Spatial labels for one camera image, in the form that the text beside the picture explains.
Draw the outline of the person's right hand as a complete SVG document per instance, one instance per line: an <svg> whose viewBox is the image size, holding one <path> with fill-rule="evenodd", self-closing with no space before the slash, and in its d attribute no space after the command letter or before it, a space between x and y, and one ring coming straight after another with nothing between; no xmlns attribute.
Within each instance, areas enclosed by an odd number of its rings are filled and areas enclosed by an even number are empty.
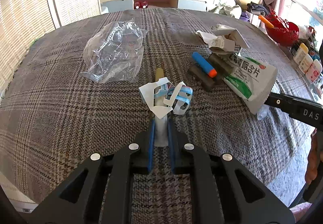
<svg viewBox="0 0 323 224"><path fill-rule="evenodd" d="M318 155L317 129L311 134L311 149L308 155L308 165L305 173L305 181L309 185L318 175L319 161L322 161L322 152Z"/></svg>

